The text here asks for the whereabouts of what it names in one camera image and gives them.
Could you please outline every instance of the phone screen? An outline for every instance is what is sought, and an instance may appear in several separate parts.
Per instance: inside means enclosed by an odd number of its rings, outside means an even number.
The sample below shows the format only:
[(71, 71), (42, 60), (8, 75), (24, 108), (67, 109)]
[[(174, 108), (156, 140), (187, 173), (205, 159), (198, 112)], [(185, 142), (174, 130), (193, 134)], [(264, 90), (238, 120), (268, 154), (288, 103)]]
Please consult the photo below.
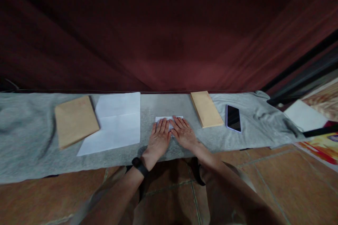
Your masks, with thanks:
[(237, 108), (228, 105), (226, 118), (226, 124), (228, 128), (238, 132), (242, 131), (240, 128), (239, 110)]

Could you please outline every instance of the left hand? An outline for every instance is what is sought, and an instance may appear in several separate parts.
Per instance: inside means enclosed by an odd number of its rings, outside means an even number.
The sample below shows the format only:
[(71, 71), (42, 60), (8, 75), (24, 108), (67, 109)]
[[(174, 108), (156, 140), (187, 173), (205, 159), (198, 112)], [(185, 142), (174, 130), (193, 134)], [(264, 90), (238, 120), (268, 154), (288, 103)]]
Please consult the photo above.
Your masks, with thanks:
[(156, 161), (163, 156), (168, 149), (171, 133), (169, 132), (169, 121), (161, 119), (157, 126), (156, 122), (152, 126), (148, 148), (146, 150)]

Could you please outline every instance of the small white paper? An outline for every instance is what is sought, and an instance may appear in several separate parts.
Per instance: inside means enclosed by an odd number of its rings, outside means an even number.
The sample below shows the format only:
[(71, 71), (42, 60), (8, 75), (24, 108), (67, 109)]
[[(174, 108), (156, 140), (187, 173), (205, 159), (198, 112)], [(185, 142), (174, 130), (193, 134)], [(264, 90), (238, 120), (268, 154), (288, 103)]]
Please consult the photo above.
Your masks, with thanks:
[[(166, 117), (166, 116), (159, 116), (159, 117), (155, 117), (155, 122), (158, 123), (160, 119), (162, 118), (166, 118), (167, 120), (174, 120), (172, 117)], [(170, 124), (169, 125), (169, 131), (172, 130), (174, 127)]]
[(84, 139), (77, 156), (140, 142), (141, 93), (102, 95), (95, 113), (100, 130)]

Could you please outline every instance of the finger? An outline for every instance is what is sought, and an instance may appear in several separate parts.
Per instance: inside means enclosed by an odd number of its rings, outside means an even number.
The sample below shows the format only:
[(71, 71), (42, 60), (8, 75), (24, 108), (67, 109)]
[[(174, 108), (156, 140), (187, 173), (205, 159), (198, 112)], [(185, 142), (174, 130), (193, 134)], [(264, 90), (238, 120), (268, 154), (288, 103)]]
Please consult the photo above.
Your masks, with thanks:
[(176, 118), (176, 116), (173, 116), (175, 123), (178, 125), (179, 128), (183, 129), (182, 123)]
[(183, 119), (183, 121), (184, 121), (184, 123), (186, 124), (186, 126), (187, 126), (188, 128), (191, 128), (190, 125), (189, 125), (189, 123), (188, 123), (188, 121), (187, 121), (186, 119)]
[(187, 128), (187, 125), (184, 123), (182, 118), (177, 118), (184, 128)]
[(170, 132), (173, 134), (173, 136), (175, 136), (175, 137), (176, 137), (176, 139), (178, 139), (178, 138), (179, 138), (179, 134), (177, 133), (177, 131), (176, 131), (176, 130), (172, 129), (172, 130), (170, 130)]
[(161, 126), (160, 133), (164, 133), (165, 125), (166, 125), (166, 124), (167, 124), (167, 119), (164, 118), (163, 121), (162, 121), (162, 126)]
[(163, 121), (163, 119), (160, 119), (159, 122), (158, 122), (158, 124), (157, 124), (157, 128), (156, 128), (156, 132), (157, 133), (161, 130), (162, 121)]
[(180, 128), (176, 125), (175, 121), (169, 120), (170, 124), (173, 126), (175, 130), (179, 130)]
[(154, 134), (156, 132), (156, 122), (152, 125), (151, 134)]
[(170, 125), (170, 122), (167, 121), (166, 124), (165, 124), (165, 129), (164, 129), (165, 134), (167, 134), (169, 132), (169, 125)]
[(170, 138), (171, 138), (171, 132), (169, 132), (169, 133), (167, 134), (167, 142), (168, 142), (168, 144), (169, 144), (169, 142), (170, 142)]

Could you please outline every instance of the brown envelope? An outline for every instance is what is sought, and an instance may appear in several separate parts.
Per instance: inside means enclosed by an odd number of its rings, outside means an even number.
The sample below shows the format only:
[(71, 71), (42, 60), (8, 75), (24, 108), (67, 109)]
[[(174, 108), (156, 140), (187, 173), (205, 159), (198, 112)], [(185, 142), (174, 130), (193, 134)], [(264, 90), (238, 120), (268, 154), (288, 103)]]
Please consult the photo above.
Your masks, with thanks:
[(224, 125), (224, 122), (207, 91), (192, 92), (190, 97), (202, 128)]
[(59, 148), (66, 148), (100, 130), (88, 96), (55, 107)]

